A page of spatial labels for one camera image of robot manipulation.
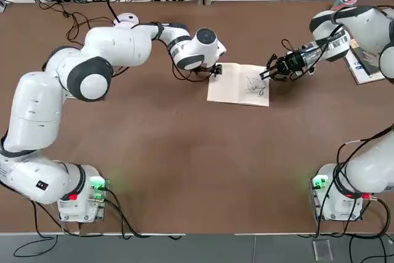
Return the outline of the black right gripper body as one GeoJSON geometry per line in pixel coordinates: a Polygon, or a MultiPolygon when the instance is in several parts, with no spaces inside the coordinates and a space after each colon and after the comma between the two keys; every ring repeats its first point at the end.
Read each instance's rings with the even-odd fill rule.
{"type": "Polygon", "coordinates": [[[306,64],[302,56],[303,52],[294,51],[287,52],[284,57],[284,64],[286,66],[286,74],[291,73],[305,73],[306,64]]]}

